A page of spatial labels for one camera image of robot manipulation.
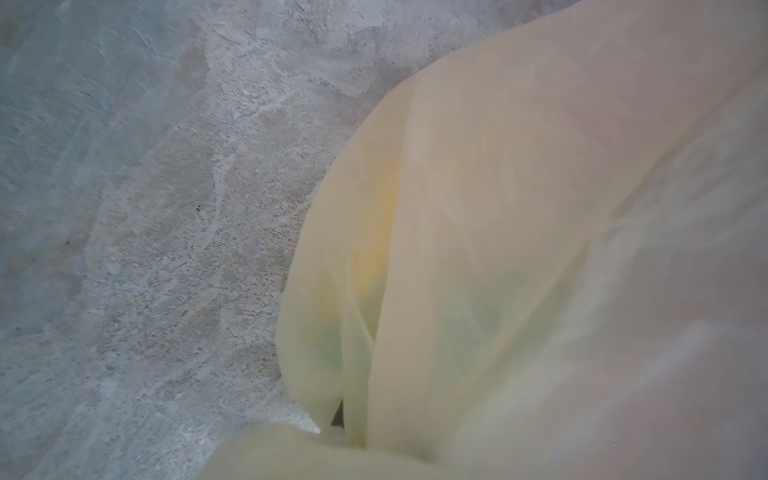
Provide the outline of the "translucent yellowish plastic bag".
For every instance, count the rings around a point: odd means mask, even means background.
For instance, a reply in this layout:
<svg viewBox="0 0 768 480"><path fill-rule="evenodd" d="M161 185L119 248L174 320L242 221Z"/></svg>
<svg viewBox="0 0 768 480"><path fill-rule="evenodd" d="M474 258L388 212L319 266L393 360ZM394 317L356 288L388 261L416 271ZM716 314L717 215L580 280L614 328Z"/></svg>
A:
<svg viewBox="0 0 768 480"><path fill-rule="evenodd" d="M763 479L767 5L581 1L404 81L205 479Z"/></svg>

